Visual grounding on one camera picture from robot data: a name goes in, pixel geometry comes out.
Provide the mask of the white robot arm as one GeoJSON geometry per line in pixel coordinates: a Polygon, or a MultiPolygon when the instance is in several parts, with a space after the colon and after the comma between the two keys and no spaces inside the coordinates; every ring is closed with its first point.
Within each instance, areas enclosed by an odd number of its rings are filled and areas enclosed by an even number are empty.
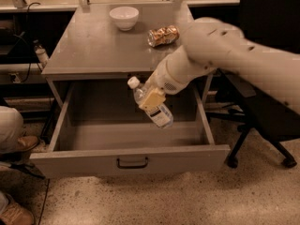
{"type": "Polygon", "coordinates": [[[181,46],[167,55],[146,81],[139,103],[150,110],[194,79],[219,68],[238,75],[265,94],[300,113],[300,55],[247,40],[240,28],[213,18],[190,22],[181,46]]]}

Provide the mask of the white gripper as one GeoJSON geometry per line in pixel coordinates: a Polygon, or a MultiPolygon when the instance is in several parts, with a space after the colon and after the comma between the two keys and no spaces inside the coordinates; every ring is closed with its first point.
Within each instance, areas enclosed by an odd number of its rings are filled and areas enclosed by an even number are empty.
{"type": "Polygon", "coordinates": [[[214,71],[208,62],[197,63],[188,57],[183,46],[162,59],[146,81],[149,87],[139,108],[150,111],[166,100],[166,95],[175,95],[199,77],[214,71]]]}

